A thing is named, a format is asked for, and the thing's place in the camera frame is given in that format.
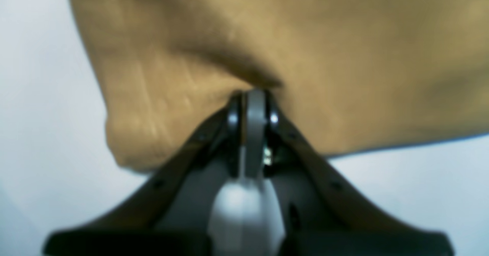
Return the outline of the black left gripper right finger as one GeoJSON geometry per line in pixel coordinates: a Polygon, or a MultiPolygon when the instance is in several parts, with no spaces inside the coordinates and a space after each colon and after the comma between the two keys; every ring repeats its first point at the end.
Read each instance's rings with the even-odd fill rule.
{"type": "Polygon", "coordinates": [[[452,256],[444,233],[417,229],[365,198],[314,151],[272,97],[244,96],[244,173],[269,180],[285,235],[278,256],[452,256]]]}

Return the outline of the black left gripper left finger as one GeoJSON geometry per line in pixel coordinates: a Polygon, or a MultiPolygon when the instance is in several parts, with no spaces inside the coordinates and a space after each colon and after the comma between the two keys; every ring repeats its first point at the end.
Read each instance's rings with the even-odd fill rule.
{"type": "Polygon", "coordinates": [[[46,256],[211,256],[215,198],[239,176],[243,93],[206,119],[177,154],[103,216],[52,233],[46,256]]]}

